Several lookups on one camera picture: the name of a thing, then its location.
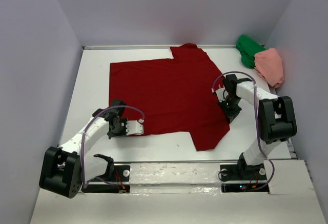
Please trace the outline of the red t shirt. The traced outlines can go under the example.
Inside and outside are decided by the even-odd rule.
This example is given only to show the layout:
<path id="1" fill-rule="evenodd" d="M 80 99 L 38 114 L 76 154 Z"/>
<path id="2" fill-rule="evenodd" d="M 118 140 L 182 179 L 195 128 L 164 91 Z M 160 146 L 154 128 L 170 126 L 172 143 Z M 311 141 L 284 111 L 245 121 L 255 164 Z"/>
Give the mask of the red t shirt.
<path id="1" fill-rule="evenodd" d="M 126 118 L 145 114 L 144 134 L 188 132 L 198 151 L 213 150 L 229 123 L 211 92 L 221 74 L 195 44 L 171 47 L 172 58 L 111 63 L 109 102 L 129 105 Z"/>

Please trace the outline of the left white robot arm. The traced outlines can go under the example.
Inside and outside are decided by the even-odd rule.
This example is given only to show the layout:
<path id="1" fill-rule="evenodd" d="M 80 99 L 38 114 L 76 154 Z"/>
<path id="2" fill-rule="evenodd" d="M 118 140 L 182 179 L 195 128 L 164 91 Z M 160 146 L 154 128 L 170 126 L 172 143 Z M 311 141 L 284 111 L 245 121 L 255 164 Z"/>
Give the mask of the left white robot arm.
<path id="1" fill-rule="evenodd" d="M 95 178 L 109 180 L 114 176 L 114 160 L 103 154 L 87 152 L 107 135 L 125 135 L 127 119 L 122 115 L 126 103 L 114 100 L 106 109 L 97 109 L 87 124 L 67 142 L 49 147 L 44 154 L 39 187 L 67 198 L 73 198 Z"/>

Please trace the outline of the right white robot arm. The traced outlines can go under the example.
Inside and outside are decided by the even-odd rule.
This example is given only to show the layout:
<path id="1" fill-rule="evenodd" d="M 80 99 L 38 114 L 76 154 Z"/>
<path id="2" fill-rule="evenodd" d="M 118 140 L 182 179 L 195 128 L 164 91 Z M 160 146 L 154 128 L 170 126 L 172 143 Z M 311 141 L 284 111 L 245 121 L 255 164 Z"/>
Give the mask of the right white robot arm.
<path id="1" fill-rule="evenodd" d="M 220 168 L 219 179 L 251 180 L 265 178 L 264 162 L 281 142 L 297 133 L 293 101 L 288 96 L 277 96 L 257 86 L 250 75 L 238 78 L 237 72 L 229 71 L 218 77 L 222 85 L 213 84 L 212 93 L 218 97 L 218 105 L 228 123 L 241 112 L 241 100 L 254 108 L 256 139 L 241 153 L 236 164 Z"/>

